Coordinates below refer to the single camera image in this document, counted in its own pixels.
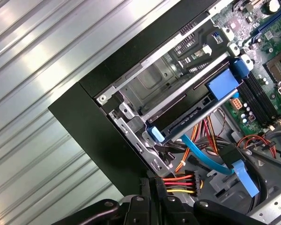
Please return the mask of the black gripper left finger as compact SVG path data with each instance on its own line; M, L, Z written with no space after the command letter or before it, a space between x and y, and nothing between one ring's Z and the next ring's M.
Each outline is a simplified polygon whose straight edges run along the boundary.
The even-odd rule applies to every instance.
M124 197L122 203L100 200L66 216L55 225L149 225L151 224L154 185L158 178L141 178L138 195Z

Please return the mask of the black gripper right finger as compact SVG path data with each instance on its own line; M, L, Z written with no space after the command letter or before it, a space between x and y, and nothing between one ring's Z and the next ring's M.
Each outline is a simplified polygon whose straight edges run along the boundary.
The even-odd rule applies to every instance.
M163 216L169 225L246 225L249 218L210 200L196 201L190 208L166 193L162 179L155 179L155 188Z

